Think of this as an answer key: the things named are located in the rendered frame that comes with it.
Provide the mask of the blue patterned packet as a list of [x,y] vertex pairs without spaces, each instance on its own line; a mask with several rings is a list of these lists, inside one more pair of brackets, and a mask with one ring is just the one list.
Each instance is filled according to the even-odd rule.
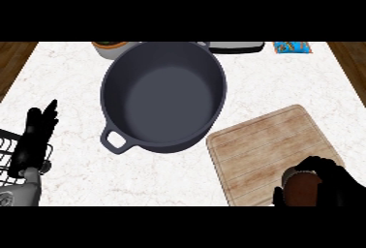
[[277,53],[310,53],[308,42],[274,42],[274,51]]

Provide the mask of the brown cupcake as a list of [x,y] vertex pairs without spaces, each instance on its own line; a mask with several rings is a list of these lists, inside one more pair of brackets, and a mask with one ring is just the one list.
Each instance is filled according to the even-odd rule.
[[282,177],[283,200],[286,206],[314,206],[320,177],[310,170],[288,168]]

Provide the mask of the grey planter with orange rim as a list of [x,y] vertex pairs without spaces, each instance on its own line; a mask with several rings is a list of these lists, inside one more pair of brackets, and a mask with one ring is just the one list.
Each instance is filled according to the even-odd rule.
[[103,58],[115,60],[136,45],[139,45],[139,42],[93,42],[91,45]]

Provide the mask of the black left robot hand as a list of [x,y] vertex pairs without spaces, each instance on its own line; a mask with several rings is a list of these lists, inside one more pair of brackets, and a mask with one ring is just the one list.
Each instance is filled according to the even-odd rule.
[[53,135],[58,119],[58,100],[53,100],[44,110],[31,108],[27,112],[25,129],[10,158],[7,175],[22,178],[21,171],[43,167],[47,143]]

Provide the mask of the dark grey pot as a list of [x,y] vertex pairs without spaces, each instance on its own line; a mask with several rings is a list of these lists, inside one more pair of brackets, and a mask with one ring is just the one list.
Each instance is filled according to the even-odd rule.
[[221,65],[202,42],[143,42],[114,61],[102,88],[100,143],[179,152],[207,135],[226,100]]

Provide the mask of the wooden cutting board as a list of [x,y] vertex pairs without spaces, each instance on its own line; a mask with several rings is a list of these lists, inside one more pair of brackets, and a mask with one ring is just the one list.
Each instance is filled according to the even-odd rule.
[[344,160],[301,105],[208,135],[205,145],[230,206],[269,205],[285,170],[308,156]]

